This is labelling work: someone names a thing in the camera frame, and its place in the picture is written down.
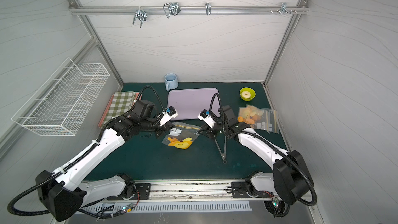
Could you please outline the clear zip bag with duck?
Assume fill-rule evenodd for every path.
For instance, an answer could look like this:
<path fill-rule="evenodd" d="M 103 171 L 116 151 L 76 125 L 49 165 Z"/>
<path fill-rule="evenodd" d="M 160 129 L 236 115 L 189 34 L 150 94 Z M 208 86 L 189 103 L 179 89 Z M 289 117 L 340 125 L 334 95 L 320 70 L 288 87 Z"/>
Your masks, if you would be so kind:
<path fill-rule="evenodd" d="M 188 149 L 200 136 L 201 127 L 184 122 L 173 122 L 174 127 L 170 129 L 162 144 L 178 149 Z"/>

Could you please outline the lavender plastic tray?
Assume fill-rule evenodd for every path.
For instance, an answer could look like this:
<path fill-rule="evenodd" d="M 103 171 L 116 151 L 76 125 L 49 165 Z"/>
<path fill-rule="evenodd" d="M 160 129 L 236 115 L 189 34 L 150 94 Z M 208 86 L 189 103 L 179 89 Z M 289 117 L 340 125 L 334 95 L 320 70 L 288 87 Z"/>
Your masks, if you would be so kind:
<path fill-rule="evenodd" d="M 174 120 L 197 119 L 202 110 L 209 110 L 210 102 L 216 88 L 183 89 L 169 92 L 168 106 L 172 106 L 178 113 Z"/>

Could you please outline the clear zip bag underneath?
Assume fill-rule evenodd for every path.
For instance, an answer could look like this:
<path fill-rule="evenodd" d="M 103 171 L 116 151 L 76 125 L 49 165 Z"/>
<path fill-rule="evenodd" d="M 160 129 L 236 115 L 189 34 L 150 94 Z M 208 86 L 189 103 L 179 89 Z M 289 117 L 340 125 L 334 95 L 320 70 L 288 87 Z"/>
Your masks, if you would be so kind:
<path fill-rule="evenodd" d="M 263 117 L 265 115 L 265 110 L 257 108 L 252 105 L 246 105 L 246 107 L 240 107 L 237 120 L 238 122 L 244 122 L 251 126 L 257 123 L 261 123 L 265 120 Z"/>

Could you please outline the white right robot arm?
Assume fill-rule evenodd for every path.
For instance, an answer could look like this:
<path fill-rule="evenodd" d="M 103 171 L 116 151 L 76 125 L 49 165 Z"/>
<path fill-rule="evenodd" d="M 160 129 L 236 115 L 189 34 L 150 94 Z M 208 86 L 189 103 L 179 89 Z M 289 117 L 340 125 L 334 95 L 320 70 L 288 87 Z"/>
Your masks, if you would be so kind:
<path fill-rule="evenodd" d="M 285 203 L 292 205 L 301 202 L 307 206 L 315 206 L 318 202 L 315 184 L 302 154 L 297 150 L 287 151 L 274 145 L 249 124 L 239 122 L 229 105 L 221 105 L 218 109 L 220 116 L 217 117 L 212 112 L 215 99 L 221 104 L 220 95 L 215 93 L 209 109 L 202 110 L 198 115 L 205 122 L 199 134 L 214 141 L 217 147 L 217 136 L 220 134 L 224 135 L 225 141 L 236 140 L 272 169 L 274 189 Z"/>

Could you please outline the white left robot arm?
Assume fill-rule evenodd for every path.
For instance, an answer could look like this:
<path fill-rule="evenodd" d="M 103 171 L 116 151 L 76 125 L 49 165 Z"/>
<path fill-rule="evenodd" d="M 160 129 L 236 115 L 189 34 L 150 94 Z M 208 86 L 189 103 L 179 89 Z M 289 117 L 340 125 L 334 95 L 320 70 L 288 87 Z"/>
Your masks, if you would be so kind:
<path fill-rule="evenodd" d="M 8 212 L 16 216 L 51 214 L 56 221 L 62 222 L 82 207 L 104 198 L 131 198 L 135 184 L 134 180 L 125 174 L 91 183 L 83 181 L 106 157 L 132 137 L 141 132 L 153 132 L 159 137 L 174 127 L 171 120 L 178 116 L 174 107 L 163 107 L 158 115 L 151 117 L 153 108 L 152 102 L 135 99 L 129 110 L 107 121 L 97 139 L 78 155 L 52 172 L 42 171 L 36 177 L 35 186 L 23 191 L 8 203 Z M 15 207 L 19 200 L 34 191 L 37 191 L 45 210 L 29 212 Z"/>

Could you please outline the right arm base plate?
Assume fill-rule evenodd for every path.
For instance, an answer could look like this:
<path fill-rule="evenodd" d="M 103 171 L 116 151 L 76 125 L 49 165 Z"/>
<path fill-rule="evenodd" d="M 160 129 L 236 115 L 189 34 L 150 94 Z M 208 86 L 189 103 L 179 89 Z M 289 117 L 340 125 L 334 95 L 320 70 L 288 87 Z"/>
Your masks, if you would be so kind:
<path fill-rule="evenodd" d="M 234 199 L 257 198 L 259 196 L 253 186 L 245 181 L 231 182 L 231 185 L 226 188 L 226 192 L 231 194 Z"/>

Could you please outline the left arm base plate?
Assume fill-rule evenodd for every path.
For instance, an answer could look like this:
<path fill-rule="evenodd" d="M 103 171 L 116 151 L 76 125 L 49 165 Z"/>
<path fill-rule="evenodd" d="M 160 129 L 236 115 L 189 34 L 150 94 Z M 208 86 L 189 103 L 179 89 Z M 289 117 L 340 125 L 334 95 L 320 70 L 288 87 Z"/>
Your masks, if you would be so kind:
<path fill-rule="evenodd" d="M 148 200 L 149 194 L 151 190 L 151 184 L 143 183 L 143 184 L 128 184 L 123 189 L 122 193 L 117 196 L 107 197 L 108 201 L 136 201 L 140 200 Z"/>

